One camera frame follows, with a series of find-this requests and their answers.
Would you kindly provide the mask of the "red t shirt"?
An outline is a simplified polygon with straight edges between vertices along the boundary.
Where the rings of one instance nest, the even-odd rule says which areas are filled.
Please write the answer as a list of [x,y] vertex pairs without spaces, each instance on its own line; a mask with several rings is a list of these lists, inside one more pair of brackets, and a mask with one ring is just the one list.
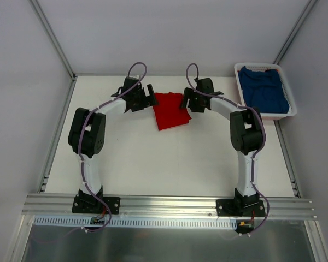
[[158,104],[153,106],[153,110],[159,131],[189,123],[191,116],[186,108],[180,107],[183,101],[181,93],[156,92],[155,98]]

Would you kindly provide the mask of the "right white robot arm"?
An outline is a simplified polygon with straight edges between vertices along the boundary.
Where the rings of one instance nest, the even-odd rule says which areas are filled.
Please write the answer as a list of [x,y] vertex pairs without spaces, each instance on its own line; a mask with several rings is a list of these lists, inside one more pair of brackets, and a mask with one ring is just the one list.
[[230,122],[230,139],[238,156],[238,182],[232,200],[218,200],[218,216],[265,217],[263,195],[256,187],[257,161],[264,148],[266,134],[259,112],[241,106],[222,92],[215,92],[210,78],[196,78],[197,86],[184,89],[181,108],[204,113],[206,109],[217,112]]

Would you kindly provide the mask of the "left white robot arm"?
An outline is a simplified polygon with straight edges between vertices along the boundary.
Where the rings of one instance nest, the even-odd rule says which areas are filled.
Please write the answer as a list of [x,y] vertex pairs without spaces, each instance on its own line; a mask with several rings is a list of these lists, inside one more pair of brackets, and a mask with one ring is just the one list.
[[81,185],[74,198],[73,213],[97,213],[106,209],[97,156],[104,146],[107,116],[159,105],[153,86],[148,84],[147,89],[149,94],[145,94],[140,79],[127,76],[109,101],[93,110],[76,109],[68,134],[68,144],[79,157],[81,173]]

